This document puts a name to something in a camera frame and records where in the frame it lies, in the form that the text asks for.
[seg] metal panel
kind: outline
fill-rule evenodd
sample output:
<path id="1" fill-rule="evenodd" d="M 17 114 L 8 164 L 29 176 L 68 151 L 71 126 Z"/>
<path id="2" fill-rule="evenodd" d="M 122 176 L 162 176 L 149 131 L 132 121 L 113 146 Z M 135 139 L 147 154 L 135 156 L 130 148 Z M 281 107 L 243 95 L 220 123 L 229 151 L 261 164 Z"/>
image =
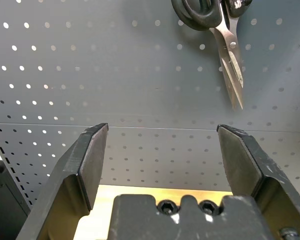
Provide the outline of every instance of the metal panel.
<path id="1" fill-rule="evenodd" d="M 265 150 L 277 152 L 279 164 L 290 165 L 288 176 L 300 177 L 300 0 L 253 1 L 239 20 L 238 39 L 245 65 L 243 111 L 231 109 L 213 35 L 180 22 L 169 0 L 0 0 L 0 123 L 5 123 L 0 134 L 8 142 L 18 140 L 11 127 L 31 127 L 36 134 L 65 128 L 69 135 L 54 133 L 46 139 L 48 133 L 42 133 L 35 139 L 21 131 L 18 138 L 31 147 L 4 146 L 7 153 L 22 150 L 12 164 L 30 171 L 24 153 L 34 148 L 31 143 L 44 140 L 36 146 L 33 161 L 48 163 L 47 168 L 21 175 L 23 184 L 33 182 L 34 173 L 44 183 L 45 174 L 83 126 L 102 122 L 129 127 L 111 129 L 113 148 L 107 154 L 113 159 L 158 158 L 159 163 L 150 161 L 147 167 L 164 173 L 184 168 L 170 170 L 173 158 L 175 163 L 188 158 L 196 162 L 200 156 L 202 162 L 206 156 L 205 161 L 214 163 L 202 178 L 187 180 L 170 173 L 156 177 L 145 169 L 141 173 L 146 161 L 115 160 L 116 165 L 105 165 L 106 184 L 228 190 L 222 165 L 215 164 L 221 156 L 216 137 L 207 141 L 209 152 L 202 147 L 206 136 L 201 134 L 213 130 L 209 136 L 215 136 L 217 124 L 275 140 Z M 115 137 L 119 130 L 137 135 L 127 141 L 120 134 Z M 162 138 L 139 138 L 139 133 Z M 204 142 L 190 135 L 200 135 Z M 132 147 L 124 150 L 124 145 Z M 43 161 L 38 153 L 56 157 Z M 185 166 L 189 173 L 201 167 L 197 162 Z M 300 192 L 300 179 L 294 184 Z"/>
<path id="2" fill-rule="evenodd" d="M 30 201 L 35 202 L 56 161 L 85 128 L 0 124 L 0 147 Z M 300 133 L 248 133 L 300 193 Z M 215 130 L 110 127 L 100 184 L 230 191 L 222 162 Z"/>

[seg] pegboard hole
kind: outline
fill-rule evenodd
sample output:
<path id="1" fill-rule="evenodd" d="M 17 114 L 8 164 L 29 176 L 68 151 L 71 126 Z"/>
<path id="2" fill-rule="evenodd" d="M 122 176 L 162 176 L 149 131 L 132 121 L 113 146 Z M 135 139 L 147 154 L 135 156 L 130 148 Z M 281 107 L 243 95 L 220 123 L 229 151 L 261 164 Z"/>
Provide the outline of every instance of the pegboard hole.
<path id="1" fill-rule="evenodd" d="M 133 20 L 133 21 L 132 21 L 132 26 L 133 26 L 133 27 L 138 26 L 138 21 L 137 21 L 137 20 Z"/>
<path id="2" fill-rule="evenodd" d="M 251 25 L 256 25 L 256 24 L 257 24 L 257 19 L 256 18 L 252 19 L 251 20 Z"/>
<path id="3" fill-rule="evenodd" d="M 274 44 L 270 44 L 270 45 L 269 45 L 269 50 L 271 51 L 271 50 L 273 50 L 273 49 L 275 49 L 275 45 L 274 45 Z"/>
<path id="4" fill-rule="evenodd" d="M 276 23 L 277 25 L 281 25 L 281 24 L 282 24 L 282 18 L 278 18 L 278 19 L 275 21 L 275 23 Z"/>

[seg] scissor blade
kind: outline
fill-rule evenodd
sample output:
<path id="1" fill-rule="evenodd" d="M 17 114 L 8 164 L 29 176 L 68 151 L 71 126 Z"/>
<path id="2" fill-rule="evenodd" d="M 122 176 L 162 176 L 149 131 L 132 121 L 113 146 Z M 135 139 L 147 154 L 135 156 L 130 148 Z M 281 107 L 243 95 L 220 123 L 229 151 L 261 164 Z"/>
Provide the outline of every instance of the scissor blade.
<path id="1" fill-rule="evenodd" d="M 244 109 L 244 103 L 243 103 L 243 97 L 242 97 L 242 87 L 240 85 L 240 82 L 236 79 L 236 74 L 234 73 L 233 68 L 231 67 L 230 63 L 228 62 L 227 58 L 221 58 L 223 62 L 223 66 L 225 67 L 225 70 L 227 73 L 230 73 L 229 79 L 232 83 L 233 90 L 235 92 L 235 95 L 239 101 L 241 109 Z"/>
<path id="2" fill-rule="evenodd" d="M 222 69 L 225 69 L 225 66 L 224 66 L 221 58 L 220 58 L 220 63 L 221 63 Z M 229 79 L 229 76 L 228 76 L 228 73 L 226 72 L 226 70 L 222 70 L 222 74 L 223 74 L 226 90 L 229 94 L 232 109 L 235 110 L 235 109 L 237 109 L 237 96 L 236 96 L 236 93 L 235 93 L 235 91 L 232 87 L 232 83 Z"/>
<path id="3" fill-rule="evenodd" d="M 242 72 L 241 72 L 241 64 L 239 64 L 239 62 L 237 61 L 235 52 L 229 51 L 229 56 L 231 59 L 231 64 L 234 68 L 234 73 L 235 73 L 238 81 L 240 82 L 241 88 L 243 88 L 244 87 L 244 78 L 243 78 Z"/>
<path id="4" fill-rule="evenodd" d="M 229 52 L 227 50 L 226 41 L 223 35 L 216 28 L 211 28 L 210 31 L 213 33 L 218 45 L 223 77 L 231 100 L 232 108 L 233 109 L 236 108 L 237 106 L 236 98 L 237 98 L 241 108 L 243 109 L 244 104 L 243 104 L 243 97 L 242 97 L 242 87 L 240 85 L 240 82 L 237 80 L 236 74 L 234 73 Z"/>

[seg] wooden surface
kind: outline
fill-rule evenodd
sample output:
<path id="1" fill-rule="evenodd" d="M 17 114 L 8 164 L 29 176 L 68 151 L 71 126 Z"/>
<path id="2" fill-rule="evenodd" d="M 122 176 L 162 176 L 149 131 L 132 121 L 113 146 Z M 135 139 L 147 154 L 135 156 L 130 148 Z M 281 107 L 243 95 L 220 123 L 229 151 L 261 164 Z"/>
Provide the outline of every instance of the wooden surface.
<path id="1" fill-rule="evenodd" d="M 133 186 L 100 185 L 93 210 L 89 216 L 84 216 L 76 229 L 74 240 L 106 240 L 112 213 L 113 201 L 121 194 L 149 194 L 156 202 L 170 199 L 177 205 L 184 195 L 194 196 L 198 202 L 212 200 L 219 204 L 222 197 L 232 195 L 229 191 L 199 191 L 185 189 L 149 188 Z"/>

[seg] black scissor handle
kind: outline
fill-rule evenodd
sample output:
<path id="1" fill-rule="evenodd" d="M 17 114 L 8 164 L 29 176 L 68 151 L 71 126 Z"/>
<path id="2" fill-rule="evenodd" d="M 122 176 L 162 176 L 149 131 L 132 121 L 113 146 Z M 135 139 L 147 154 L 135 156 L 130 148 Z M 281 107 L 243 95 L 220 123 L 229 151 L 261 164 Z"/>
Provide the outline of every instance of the black scissor handle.
<path id="1" fill-rule="evenodd" d="M 220 13 L 220 1 L 211 0 L 211 5 L 207 4 L 207 0 L 199 0 L 200 12 L 195 11 L 189 4 L 188 0 L 181 0 L 182 5 L 189 16 L 185 15 L 178 4 L 178 0 L 171 0 L 172 7 L 186 25 L 197 31 L 205 31 L 209 28 L 217 27 L 221 21 L 222 16 Z"/>
<path id="2" fill-rule="evenodd" d="M 221 21 L 221 0 L 211 0 L 211 5 L 208 6 L 206 0 L 199 0 L 201 11 L 196 12 L 189 4 L 188 0 L 182 0 L 182 4 L 189 16 L 199 25 L 205 28 L 215 28 Z"/>
<path id="3" fill-rule="evenodd" d="M 197 31 L 206 31 L 209 29 L 207 27 L 200 25 L 195 20 L 193 20 L 191 17 L 188 17 L 187 15 L 185 15 L 179 7 L 178 0 L 171 0 L 171 3 L 172 3 L 172 7 L 173 7 L 176 15 L 179 17 L 179 19 L 185 25 L 187 25 L 188 27 L 190 27 L 194 30 L 197 30 Z"/>
<path id="4" fill-rule="evenodd" d="M 229 15 L 232 18 L 238 18 L 244 14 L 251 2 L 252 0 L 225 0 Z"/>

